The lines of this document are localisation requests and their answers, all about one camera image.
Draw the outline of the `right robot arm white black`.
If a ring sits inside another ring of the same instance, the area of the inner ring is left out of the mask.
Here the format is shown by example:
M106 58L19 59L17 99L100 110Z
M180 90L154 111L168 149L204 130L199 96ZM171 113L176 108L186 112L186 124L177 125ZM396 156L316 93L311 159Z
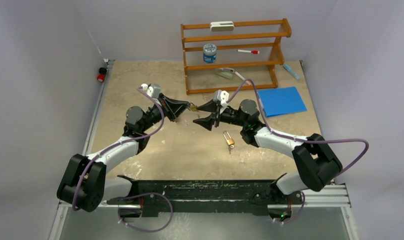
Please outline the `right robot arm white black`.
M343 169L331 147L323 143L321 135L291 136L269 131L266 124L260 121L260 112L253 100L243 100L238 109L222 107L213 100L196 109L210 113L208 117L193 121L205 129L210 131L220 123L240 126L242 139L248 145L274 150L295 161L297 170L286 173L272 185L270 196L278 204L289 199L293 192L306 189L321 191Z

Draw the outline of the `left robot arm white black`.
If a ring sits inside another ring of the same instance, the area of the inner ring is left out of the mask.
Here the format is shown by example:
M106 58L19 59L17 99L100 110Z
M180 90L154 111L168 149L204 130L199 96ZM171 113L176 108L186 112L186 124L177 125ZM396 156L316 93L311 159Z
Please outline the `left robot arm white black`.
M101 202L120 198L125 204L134 204L139 191L132 180L118 176L107 180L106 174L125 160L138 155L147 146L151 132L146 131L165 119L176 121L191 104L160 93L147 110L132 106L126 112L124 132L113 144L89 154L71 157L57 190L57 198L72 204L74 210L94 211Z

